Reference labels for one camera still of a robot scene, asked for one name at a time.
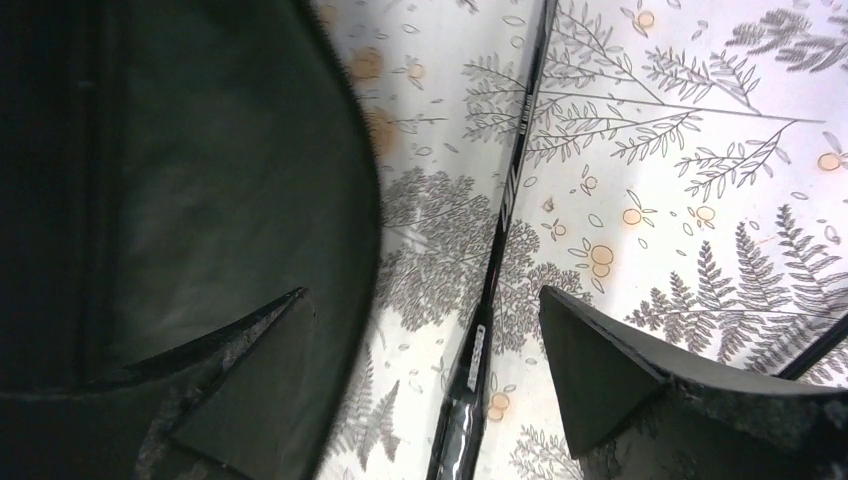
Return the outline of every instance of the botanical wallpaper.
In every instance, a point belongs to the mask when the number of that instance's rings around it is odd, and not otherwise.
[[[313,0],[379,156],[376,308],[321,479],[423,478],[541,2]],[[559,0],[476,478],[582,478],[537,294],[775,373],[848,311],[848,4]],[[802,381],[848,385],[848,345]]]

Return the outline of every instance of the leaf illustration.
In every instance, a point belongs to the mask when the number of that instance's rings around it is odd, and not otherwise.
[[[824,135],[825,140],[827,140],[827,143],[830,145],[830,148],[832,148],[834,152],[838,154],[844,153],[842,151],[842,145],[839,143],[839,140],[836,138],[836,135],[830,132],[822,132],[822,135]]]
[[[371,450],[374,449],[374,446],[380,439],[383,441],[386,455],[390,460],[394,461],[400,439],[394,436],[392,414],[394,412],[399,386],[400,381],[395,381],[395,386],[377,403],[377,406],[374,407],[374,410],[370,412],[365,421],[365,434],[362,436],[356,450],[362,471],[366,471]]]
[[[728,56],[727,51],[710,54],[710,73],[715,84],[736,101],[745,105],[754,113],[759,110],[751,105],[748,95],[757,88],[760,78],[755,75],[756,66],[748,65],[748,58],[739,59],[738,55]]]
[[[633,200],[633,203],[636,205],[636,208],[639,210],[642,209],[642,202],[639,200],[639,196],[637,196],[633,191],[627,190],[627,194],[630,195],[630,199]]]
[[[507,15],[502,18],[503,22],[510,27],[523,27],[527,25],[527,22],[524,21],[521,17],[516,17],[514,15]]]

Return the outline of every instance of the dark green fabric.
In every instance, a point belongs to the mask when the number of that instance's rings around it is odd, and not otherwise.
[[[132,3],[109,348],[111,364],[132,363],[309,288],[310,381],[274,406],[297,412],[290,459],[322,447],[379,253],[367,131],[306,13],[294,0]]]

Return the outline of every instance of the black hockey stick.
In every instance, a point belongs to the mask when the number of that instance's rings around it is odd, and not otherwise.
[[[474,310],[471,324],[442,402],[427,480],[471,480],[485,427],[486,379],[492,350],[495,289],[506,250],[507,235],[512,222],[512,209],[518,191],[518,180],[527,147],[527,137],[533,121],[536,97],[539,93],[548,40],[556,15],[556,0],[543,0],[539,30],[533,45],[527,90],[518,122],[518,136],[512,151],[503,193],[498,225],[492,241],[492,251],[480,303]]]

